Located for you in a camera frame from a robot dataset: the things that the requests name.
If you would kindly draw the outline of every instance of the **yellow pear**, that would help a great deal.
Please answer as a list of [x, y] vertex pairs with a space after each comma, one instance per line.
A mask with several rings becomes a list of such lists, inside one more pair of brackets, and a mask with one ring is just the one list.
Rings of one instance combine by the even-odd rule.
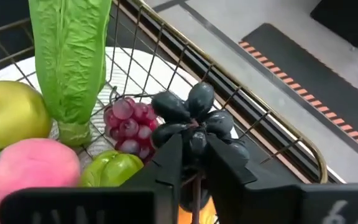
[[52, 119], [42, 95], [21, 82], [0, 81], [0, 149], [29, 138], [47, 138]]

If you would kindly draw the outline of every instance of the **orange striped edge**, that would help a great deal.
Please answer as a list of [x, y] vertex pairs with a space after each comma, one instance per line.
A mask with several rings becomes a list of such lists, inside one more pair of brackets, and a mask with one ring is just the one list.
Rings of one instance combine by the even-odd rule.
[[263, 56], [262, 53], [257, 51], [253, 46], [248, 42], [239, 42], [239, 45], [248, 53], [250, 53], [255, 59], [262, 63], [267, 69], [281, 79], [285, 84], [287, 84], [291, 89], [296, 91], [304, 100], [309, 102], [314, 108], [320, 111], [325, 115], [327, 119], [341, 128], [348, 136], [358, 142], [358, 131], [354, 130], [350, 124], [347, 124], [342, 118], [338, 117], [337, 114], [331, 111], [327, 106], [323, 105], [321, 101], [316, 99], [312, 94], [302, 86], [289, 77], [285, 72], [283, 72], [278, 66], [271, 62], [266, 56]]

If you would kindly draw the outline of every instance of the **black grape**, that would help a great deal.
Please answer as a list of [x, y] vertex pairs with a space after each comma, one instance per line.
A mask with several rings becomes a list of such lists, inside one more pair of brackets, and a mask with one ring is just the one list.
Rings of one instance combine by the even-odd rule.
[[189, 92], [188, 111], [192, 118], [205, 116], [212, 108], [214, 102], [214, 88], [205, 83], [197, 83]]
[[188, 129], [189, 124], [165, 123], [153, 131], [151, 140], [154, 148], [163, 146], [174, 134]]
[[249, 151], [248, 151], [247, 145], [244, 141], [241, 141], [240, 139], [233, 139], [230, 146], [233, 149], [235, 149], [237, 152], [239, 152], [239, 154], [245, 161], [249, 160], [249, 158], [250, 158]]
[[183, 154], [182, 154], [182, 164], [183, 166], [193, 166], [195, 164], [195, 157], [193, 151], [190, 147], [190, 139], [192, 139], [194, 128], [188, 128], [185, 131], [181, 132], [181, 138], [183, 143]]
[[189, 146], [194, 156], [201, 157], [206, 150], [206, 136], [202, 131], [195, 131], [190, 138]]
[[189, 110], [189, 101], [183, 101], [183, 105], [185, 106], [185, 109], [188, 111]]
[[206, 115], [203, 125], [208, 133], [213, 133], [218, 138], [222, 138], [230, 135], [234, 121], [231, 114], [226, 110], [215, 110]]
[[183, 101], [169, 91], [154, 95], [152, 99], [154, 113], [161, 116], [165, 122], [189, 123], [190, 113], [183, 105]]
[[231, 138], [231, 133], [220, 137], [220, 140], [222, 140], [222, 141], [224, 141], [224, 142], [231, 141], [231, 139], [232, 139], [232, 138]]

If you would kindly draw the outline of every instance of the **pink peach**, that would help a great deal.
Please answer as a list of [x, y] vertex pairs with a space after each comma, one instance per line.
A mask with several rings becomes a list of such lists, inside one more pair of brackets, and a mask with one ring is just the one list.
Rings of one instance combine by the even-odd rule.
[[69, 147], [52, 139], [26, 139], [0, 153], [0, 200], [29, 187], [72, 187], [80, 162]]

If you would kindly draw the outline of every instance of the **green pepper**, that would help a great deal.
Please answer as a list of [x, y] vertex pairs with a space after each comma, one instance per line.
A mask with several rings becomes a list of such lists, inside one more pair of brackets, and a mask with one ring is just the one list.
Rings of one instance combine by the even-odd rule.
[[85, 168], [80, 187], [118, 187], [143, 168], [135, 155], [108, 150]]

